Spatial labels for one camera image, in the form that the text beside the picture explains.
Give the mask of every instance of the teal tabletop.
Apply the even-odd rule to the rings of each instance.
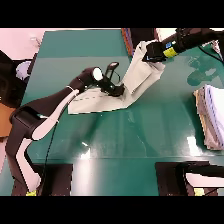
[[[46,32],[22,104],[59,91],[87,67],[105,71],[114,61],[123,77],[130,60],[120,30]],[[161,79],[127,109],[64,111],[48,162],[74,164],[71,195],[158,195],[155,162],[208,160],[224,166],[224,152],[203,144],[193,96],[206,83],[223,88],[223,65],[198,48],[165,64]],[[44,162],[51,135],[29,147],[34,163]],[[7,161],[0,183],[0,195],[10,195]]]

